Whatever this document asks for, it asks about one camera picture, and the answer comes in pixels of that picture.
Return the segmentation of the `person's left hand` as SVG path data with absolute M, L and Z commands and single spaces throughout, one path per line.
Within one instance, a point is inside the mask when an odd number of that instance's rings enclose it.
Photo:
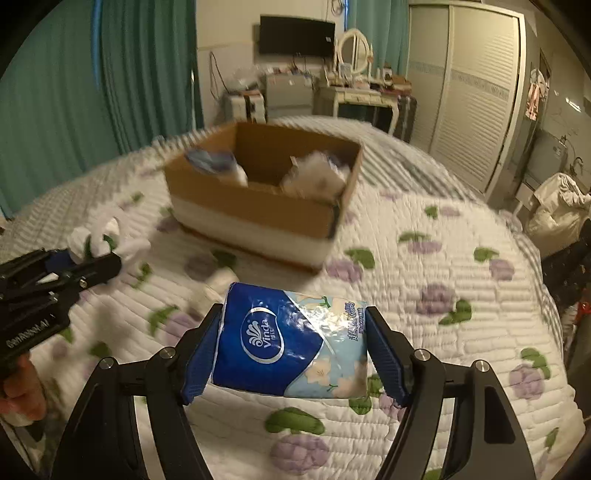
M 1 382 L 1 387 L 1 418 L 10 425 L 27 426 L 45 418 L 47 402 L 29 352 L 18 358 L 15 370 Z

